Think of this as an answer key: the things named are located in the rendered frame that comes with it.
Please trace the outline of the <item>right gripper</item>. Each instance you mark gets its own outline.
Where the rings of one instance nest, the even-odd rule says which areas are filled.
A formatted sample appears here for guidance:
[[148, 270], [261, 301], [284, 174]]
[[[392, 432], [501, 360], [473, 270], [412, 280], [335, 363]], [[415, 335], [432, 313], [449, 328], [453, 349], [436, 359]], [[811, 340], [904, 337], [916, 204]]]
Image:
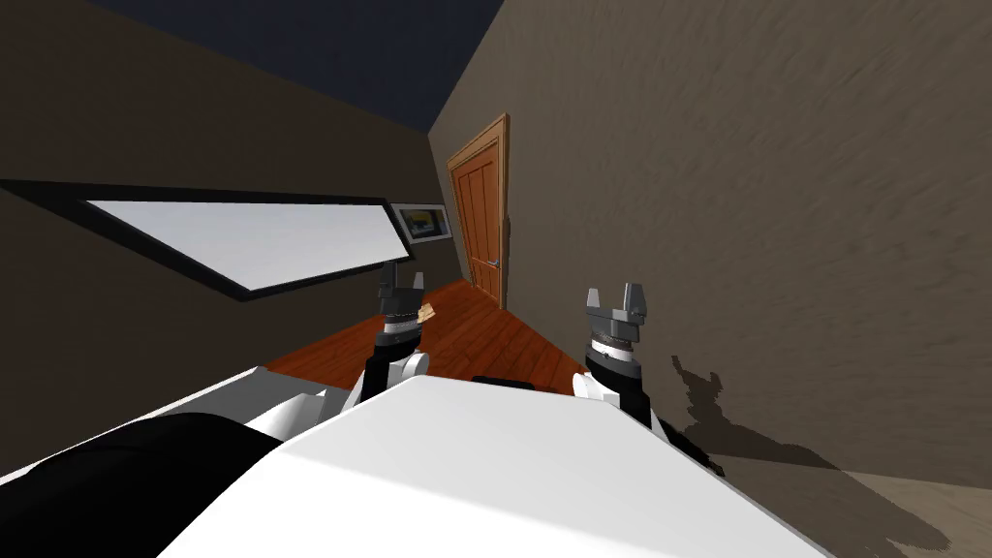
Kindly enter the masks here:
[[622, 342], [641, 341], [639, 327], [645, 324], [647, 315], [643, 285], [625, 284], [623, 310], [602, 308], [599, 290], [590, 288], [586, 296], [586, 315], [593, 333]]

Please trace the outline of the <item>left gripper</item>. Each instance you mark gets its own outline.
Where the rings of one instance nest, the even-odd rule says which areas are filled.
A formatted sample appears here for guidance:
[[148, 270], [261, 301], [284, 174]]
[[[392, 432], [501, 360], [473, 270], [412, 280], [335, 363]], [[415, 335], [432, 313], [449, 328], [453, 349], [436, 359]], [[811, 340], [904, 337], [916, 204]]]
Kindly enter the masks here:
[[422, 305], [424, 274], [415, 274], [412, 287], [396, 287], [396, 263], [384, 263], [379, 289], [380, 313], [387, 319], [416, 319]]

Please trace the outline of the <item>brown wooden door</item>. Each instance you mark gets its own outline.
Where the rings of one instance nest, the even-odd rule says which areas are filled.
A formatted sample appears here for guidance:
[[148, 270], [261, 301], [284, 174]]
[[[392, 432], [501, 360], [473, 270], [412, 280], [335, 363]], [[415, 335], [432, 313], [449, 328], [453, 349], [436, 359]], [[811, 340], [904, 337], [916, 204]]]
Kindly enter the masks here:
[[452, 177], [472, 282], [503, 306], [501, 268], [486, 264], [501, 262], [502, 257], [498, 145], [493, 143], [466, 160]]

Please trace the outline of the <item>black framed window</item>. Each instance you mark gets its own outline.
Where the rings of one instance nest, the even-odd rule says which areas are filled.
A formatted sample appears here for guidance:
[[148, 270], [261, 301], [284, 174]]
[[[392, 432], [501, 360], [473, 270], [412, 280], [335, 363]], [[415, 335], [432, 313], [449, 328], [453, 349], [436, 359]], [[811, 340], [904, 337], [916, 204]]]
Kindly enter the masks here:
[[413, 259], [383, 198], [36, 180], [0, 189], [237, 301]]

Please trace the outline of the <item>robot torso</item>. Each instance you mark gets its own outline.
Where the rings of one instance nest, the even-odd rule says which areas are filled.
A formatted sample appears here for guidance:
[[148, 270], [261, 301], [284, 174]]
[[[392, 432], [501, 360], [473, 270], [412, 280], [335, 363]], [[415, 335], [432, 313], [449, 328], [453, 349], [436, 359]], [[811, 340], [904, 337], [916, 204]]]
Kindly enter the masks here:
[[609, 403], [417, 376], [280, 445], [160, 558], [831, 558]]

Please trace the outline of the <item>framed wall picture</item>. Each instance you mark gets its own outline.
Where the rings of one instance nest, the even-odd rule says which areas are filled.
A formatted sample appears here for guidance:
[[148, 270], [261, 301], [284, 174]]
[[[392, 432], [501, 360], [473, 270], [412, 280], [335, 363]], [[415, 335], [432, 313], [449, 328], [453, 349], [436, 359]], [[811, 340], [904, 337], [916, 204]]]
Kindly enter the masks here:
[[410, 244], [451, 238], [450, 221], [443, 204], [392, 203]]

